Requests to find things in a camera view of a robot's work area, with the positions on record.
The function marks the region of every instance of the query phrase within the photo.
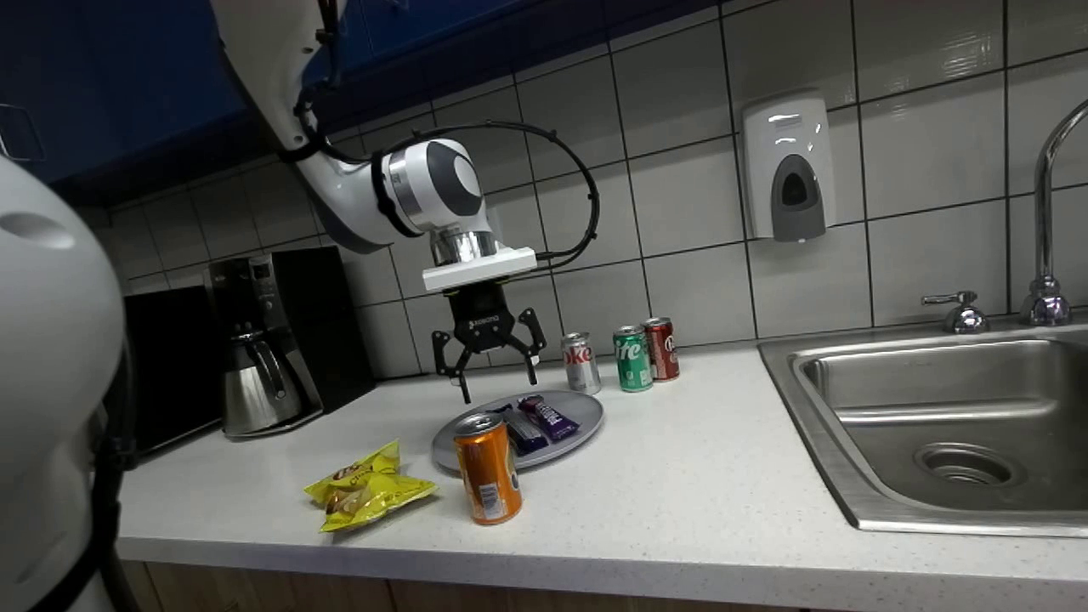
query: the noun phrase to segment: plate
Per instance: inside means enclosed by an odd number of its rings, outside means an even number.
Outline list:
[[[522,399],[543,399],[543,407],[554,407],[558,414],[578,422],[578,431],[571,439],[560,439],[560,441],[551,441],[543,447],[532,447],[527,454],[517,454],[517,472],[522,469],[536,469],[543,462],[554,462],[560,454],[571,454],[575,447],[580,447],[594,431],[603,431],[606,425],[606,407],[599,399],[591,395],[578,395],[578,391],[543,391],[543,395],[517,395],[517,399],[506,399],[506,402],[489,402],[489,403],[478,403],[472,410],[463,410],[458,418],[445,422],[435,439],[430,439],[430,462],[445,472],[458,472],[455,467],[455,428],[466,422],[466,418],[477,418],[477,414],[500,414],[506,403],[517,403]]]

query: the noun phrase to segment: faucet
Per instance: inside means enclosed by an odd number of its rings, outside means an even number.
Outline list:
[[[1048,137],[1040,159],[1034,164],[1034,283],[1027,294],[1027,323],[1031,326],[1059,326],[1072,318],[1067,299],[1059,292],[1059,283],[1053,277],[1050,267],[1050,250],[1053,250],[1053,208],[1050,208],[1050,167],[1053,152],[1063,142],[1063,137],[1088,116],[1088,99],[1072,110],[1053,132]]]
[[[948,333],[981,333],[990,329],[986,312],[977,307],[977,292],[971,290],[959,290],[959,292],[934,292],[934,294],[920,294],[920,307],[944,307],[952,303],[948,312]]]

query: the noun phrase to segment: stainless steel sink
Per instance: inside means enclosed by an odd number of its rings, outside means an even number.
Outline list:
[[[1088,326],[760,358],[851,524],[1088,536]]]

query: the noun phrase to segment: countertop edge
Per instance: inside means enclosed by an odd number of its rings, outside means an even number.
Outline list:
[[[1078,580],[857,567],[120,541],[121,560],[801,607],[1088,607]]]

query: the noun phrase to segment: soap dispenser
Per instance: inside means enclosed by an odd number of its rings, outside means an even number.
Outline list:
[[[835,223],[826,101],[779,99],[744,112],[750,238],[810,242]]]

